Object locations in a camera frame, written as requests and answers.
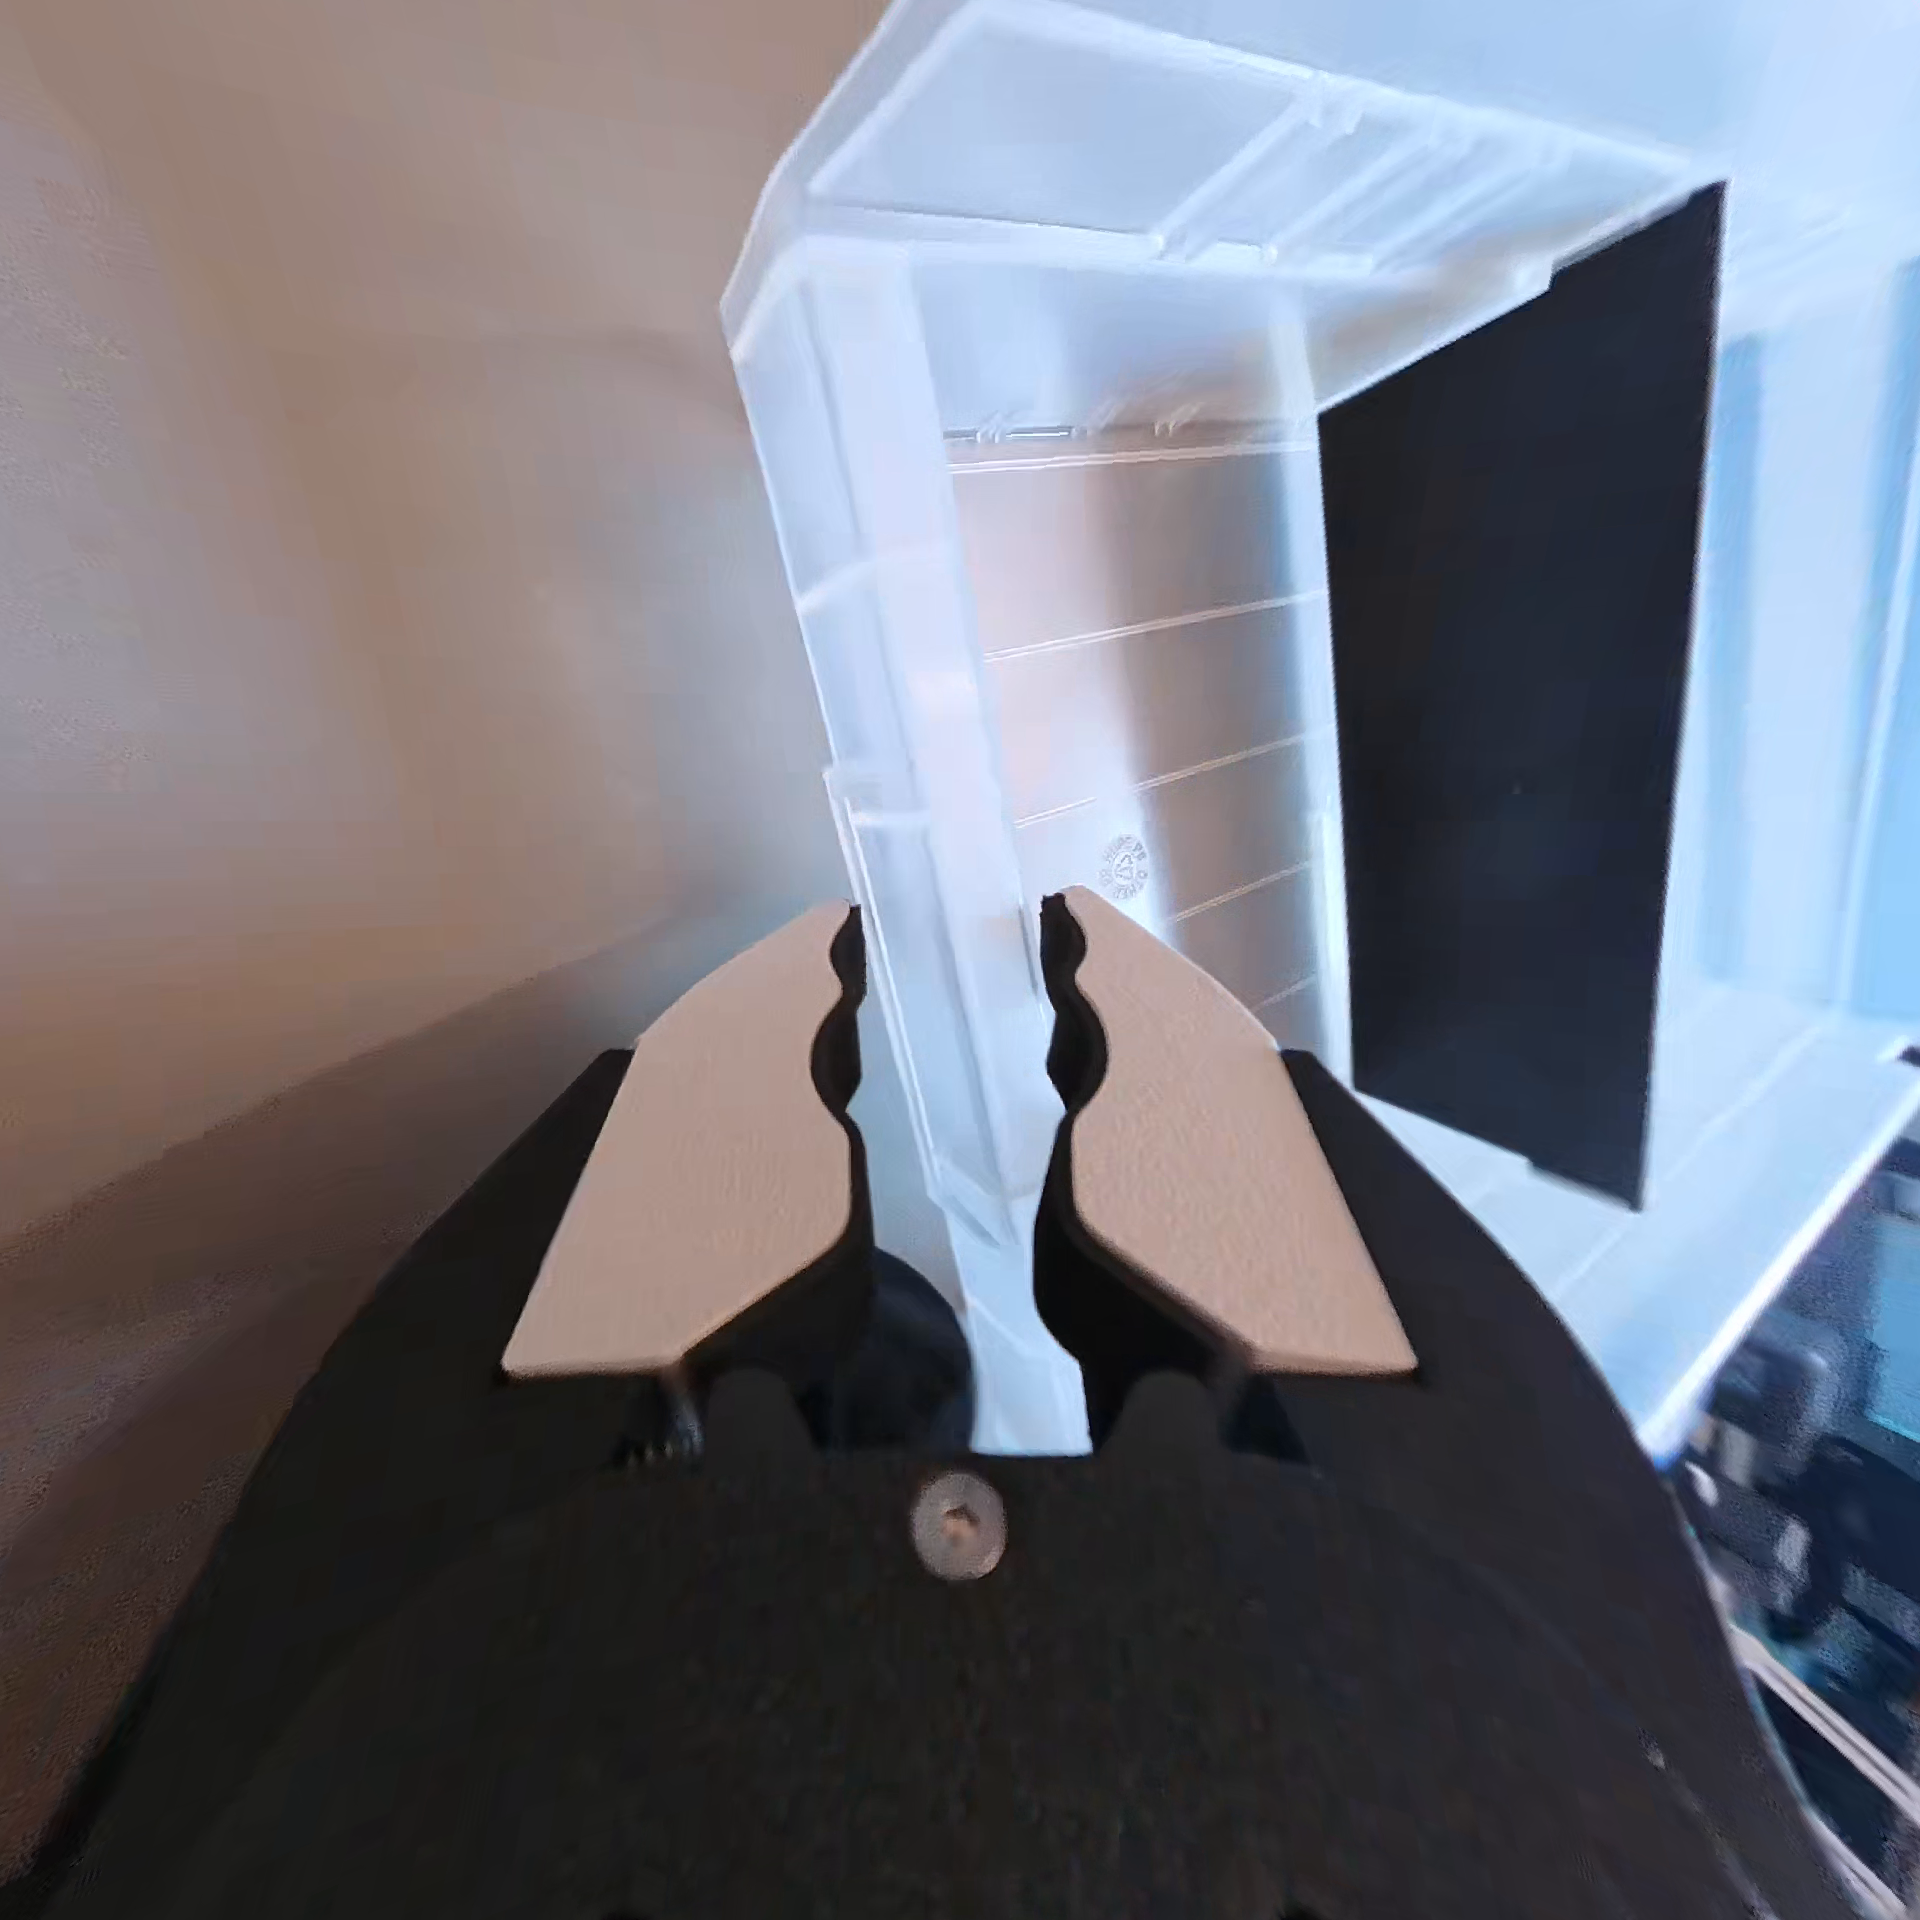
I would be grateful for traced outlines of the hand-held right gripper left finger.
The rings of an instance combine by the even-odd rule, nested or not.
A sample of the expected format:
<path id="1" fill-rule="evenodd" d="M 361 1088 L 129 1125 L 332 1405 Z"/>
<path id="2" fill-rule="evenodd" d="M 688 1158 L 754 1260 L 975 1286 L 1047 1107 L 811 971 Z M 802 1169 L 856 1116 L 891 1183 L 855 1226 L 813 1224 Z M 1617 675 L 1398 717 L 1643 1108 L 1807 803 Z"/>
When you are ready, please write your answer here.
<path id="1" fill-rule="evenodd" d="M 761 1372 L 831 1445 L 877 1295 L 851 1116 L 867 975 L 858 906 L 829 900 L 637 1037 L 502 1354 L 509 1383 L 650 1381 L 705 1414 L 725 1375 Z"/>

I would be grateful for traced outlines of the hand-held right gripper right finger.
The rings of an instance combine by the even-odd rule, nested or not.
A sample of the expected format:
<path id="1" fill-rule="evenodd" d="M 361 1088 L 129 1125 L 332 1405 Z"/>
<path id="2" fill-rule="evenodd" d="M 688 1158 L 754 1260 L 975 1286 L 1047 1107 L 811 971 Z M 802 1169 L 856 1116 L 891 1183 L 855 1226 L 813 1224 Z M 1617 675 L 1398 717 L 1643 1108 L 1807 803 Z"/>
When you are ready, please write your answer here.
<path id="1" fill-rule="evenodd" d="M 1282 1379 L 1416 1383 L 1401 1315 L 1284 1048 L 1222 984 L 1114 904 L 1041 906 L 1061 1099 L 1032 1266 L 1079 1372 L 1092 1450 L 1140 1383 L 1200 1386 L 1228 1434 Z"/>

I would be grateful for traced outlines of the clear plastic bin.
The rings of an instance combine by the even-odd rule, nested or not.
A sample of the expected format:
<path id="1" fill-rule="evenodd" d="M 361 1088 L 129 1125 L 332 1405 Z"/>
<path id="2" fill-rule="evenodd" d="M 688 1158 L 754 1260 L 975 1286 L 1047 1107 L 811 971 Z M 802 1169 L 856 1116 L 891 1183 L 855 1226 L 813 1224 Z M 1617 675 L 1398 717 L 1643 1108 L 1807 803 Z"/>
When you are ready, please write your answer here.
<path id="1" fill-rule="evenodd" d="M 990 1449 L 1081 884 L 1352 1072 L 1319 419 L 1723 185 L 1645 1211 L 1383 1118 L 1672 1460 L 1917 1121 L 1917 4 L 891 4 L 723 300 Z"/>

